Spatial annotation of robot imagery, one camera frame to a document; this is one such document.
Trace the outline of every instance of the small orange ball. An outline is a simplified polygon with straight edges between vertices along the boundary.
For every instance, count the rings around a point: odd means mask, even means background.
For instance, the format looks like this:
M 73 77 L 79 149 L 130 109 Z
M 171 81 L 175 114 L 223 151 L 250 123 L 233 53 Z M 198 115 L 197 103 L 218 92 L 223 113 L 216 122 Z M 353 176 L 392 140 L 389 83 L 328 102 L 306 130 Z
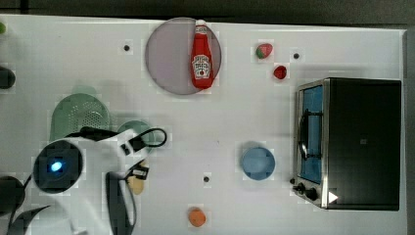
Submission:
M 195 227 L 200 227 L 205 224 L 207 217 L 204 212 L 199 209 L 194 209 L 189 213 L 189 221 Z

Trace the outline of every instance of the toaster oven window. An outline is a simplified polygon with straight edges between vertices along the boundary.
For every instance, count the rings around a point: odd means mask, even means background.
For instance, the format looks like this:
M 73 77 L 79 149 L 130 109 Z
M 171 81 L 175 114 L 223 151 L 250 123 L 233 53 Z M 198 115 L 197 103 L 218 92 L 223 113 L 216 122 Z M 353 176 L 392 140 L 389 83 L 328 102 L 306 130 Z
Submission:
M 323 113 L 323 87 L 316 86 L 303 90 L 302 115 Z M 321 182 L 321 123 L 322 116 L 310 115 L 308 118 L 307 158 L 301 158 L 300 177 L 320 184 Z

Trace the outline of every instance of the toaster oven knob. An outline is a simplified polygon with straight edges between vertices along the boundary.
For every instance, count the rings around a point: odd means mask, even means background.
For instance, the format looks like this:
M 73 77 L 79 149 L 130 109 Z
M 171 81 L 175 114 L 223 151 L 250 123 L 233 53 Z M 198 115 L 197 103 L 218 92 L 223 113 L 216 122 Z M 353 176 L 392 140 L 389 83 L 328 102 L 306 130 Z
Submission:
M 307 197 L 311 201 L 315 201 L 317 199 L 317 190 L 315 188 L 310 188 L 305 190 L 305 197 Z
M 302 183 L 299 183 L 297 186 L 294 186 L 293 189 L 299 192 L 299 194 L 303 194 L 305 191 L 305 186 Z

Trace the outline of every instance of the ketchup label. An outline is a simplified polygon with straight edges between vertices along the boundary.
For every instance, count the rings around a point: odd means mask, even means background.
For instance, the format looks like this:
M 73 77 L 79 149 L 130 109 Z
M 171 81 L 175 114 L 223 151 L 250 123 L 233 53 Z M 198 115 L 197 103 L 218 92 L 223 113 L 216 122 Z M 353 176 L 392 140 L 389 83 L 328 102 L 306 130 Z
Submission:
M 207 34 L 207 28 L 205 26 L 196 26 L 195 32 L 200 34 Z
M 197 55 L 193 58 L 193 71 L 196 79 L 208 78 L 210 73 L 210 63 L 205 55 Z

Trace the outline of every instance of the toaster oven handle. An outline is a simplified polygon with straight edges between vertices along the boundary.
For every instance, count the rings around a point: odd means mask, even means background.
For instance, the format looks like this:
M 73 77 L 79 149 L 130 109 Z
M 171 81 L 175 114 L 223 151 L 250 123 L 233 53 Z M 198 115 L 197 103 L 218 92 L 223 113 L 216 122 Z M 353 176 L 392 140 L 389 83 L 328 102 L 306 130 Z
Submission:
M 306 161 L 309 157 L 307 153 L 308 149 L 308 117 L 310 116 L 323 116 L 323 113 L 312 113 L 309 110 L 305 110 L 301 116 L 300 120 L 300 140 L 299 140 L 299 149 L 301 157 Z

